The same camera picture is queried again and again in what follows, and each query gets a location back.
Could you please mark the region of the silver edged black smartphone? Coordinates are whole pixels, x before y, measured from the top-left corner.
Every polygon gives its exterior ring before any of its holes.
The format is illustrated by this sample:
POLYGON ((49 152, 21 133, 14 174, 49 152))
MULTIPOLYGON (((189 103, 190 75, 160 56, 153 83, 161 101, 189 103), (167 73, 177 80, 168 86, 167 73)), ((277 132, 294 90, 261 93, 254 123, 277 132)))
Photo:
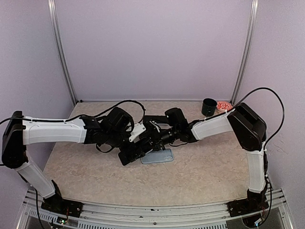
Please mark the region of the silver edged black smartphone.
POLYGON ((118 153, 119 159, 123 166, 126 166, 129 163, 134 162, 135 160, 143 157, 143 155, 144 153, 141 149, 123 150, 118 153))

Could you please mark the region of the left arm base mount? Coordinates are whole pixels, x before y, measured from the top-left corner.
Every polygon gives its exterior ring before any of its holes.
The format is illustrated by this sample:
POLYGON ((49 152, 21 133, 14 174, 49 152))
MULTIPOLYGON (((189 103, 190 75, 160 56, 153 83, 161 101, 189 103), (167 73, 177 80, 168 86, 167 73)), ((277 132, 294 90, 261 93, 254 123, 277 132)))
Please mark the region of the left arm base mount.
POLYGON ((41 204, 41 208, 44 210, 76 218, 80 217, 82 207, 83 203, 64 199, 59 195, 53 195, 52 197, 44 198, 41 204))

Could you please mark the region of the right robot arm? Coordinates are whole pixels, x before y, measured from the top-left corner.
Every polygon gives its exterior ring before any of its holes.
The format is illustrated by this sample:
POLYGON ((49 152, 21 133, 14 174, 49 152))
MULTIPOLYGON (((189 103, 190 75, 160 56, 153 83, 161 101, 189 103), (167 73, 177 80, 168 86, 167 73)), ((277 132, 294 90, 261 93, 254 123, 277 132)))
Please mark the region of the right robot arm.
POLYGON ((149 115, 144 118, 144 122, 155 126, 170 126, 167 130, 159 129, 157 139, 161 145, 176 140, 190 144, 210 136, 234 132, 241 148, 246 151, 248 162, 250 180, 244 208, 253 212, 261 206, 261 196, 267 189, 267 159, 264 152, 266 123, 248 105, 241 103, 225 113, 190 123, 187 122, 182 110, 175 107, 167 110, 164 116, 149 115))

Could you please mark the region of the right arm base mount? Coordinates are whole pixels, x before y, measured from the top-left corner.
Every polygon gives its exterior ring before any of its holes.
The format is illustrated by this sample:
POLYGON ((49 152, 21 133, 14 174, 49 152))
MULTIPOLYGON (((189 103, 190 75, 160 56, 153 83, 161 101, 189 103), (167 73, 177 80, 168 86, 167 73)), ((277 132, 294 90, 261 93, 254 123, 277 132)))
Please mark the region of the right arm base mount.
POLYGON ((246 215, 269 208, 265 193, 266 191, 255 193, 247 190, 246 198, 229 201, 227 203, 227 208, 230 217, 246 215))

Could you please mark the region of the light blue phone case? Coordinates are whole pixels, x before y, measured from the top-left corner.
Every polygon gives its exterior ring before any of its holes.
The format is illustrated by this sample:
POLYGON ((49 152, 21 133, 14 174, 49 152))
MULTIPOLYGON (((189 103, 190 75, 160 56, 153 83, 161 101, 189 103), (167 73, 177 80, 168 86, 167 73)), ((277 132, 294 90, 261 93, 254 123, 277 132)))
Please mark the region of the light blue phone case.
POLYGON ((171 149, 150 151, 141 158, 141 163, 144 165, 172 162, 174 160, 171 149))

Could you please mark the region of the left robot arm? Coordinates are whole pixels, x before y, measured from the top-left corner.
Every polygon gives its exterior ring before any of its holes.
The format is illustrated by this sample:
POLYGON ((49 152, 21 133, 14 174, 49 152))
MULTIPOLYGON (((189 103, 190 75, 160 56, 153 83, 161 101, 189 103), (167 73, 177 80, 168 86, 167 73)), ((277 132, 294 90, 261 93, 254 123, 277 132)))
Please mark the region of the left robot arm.
POLYGON ((131 115, 119 107, 106 116, 81 114, 70 119, 38 119, 16 111, 5 121, 8 124, 2 137, 3 165, 17 171, 44 199, 48 199, 49 206, 56 212, 64 211, 67 202, 61 197, 57 184, 26 153, 27 146, 71 142, 119 148, 132 145, 146 130, 142 121, 134 122, 131 115))

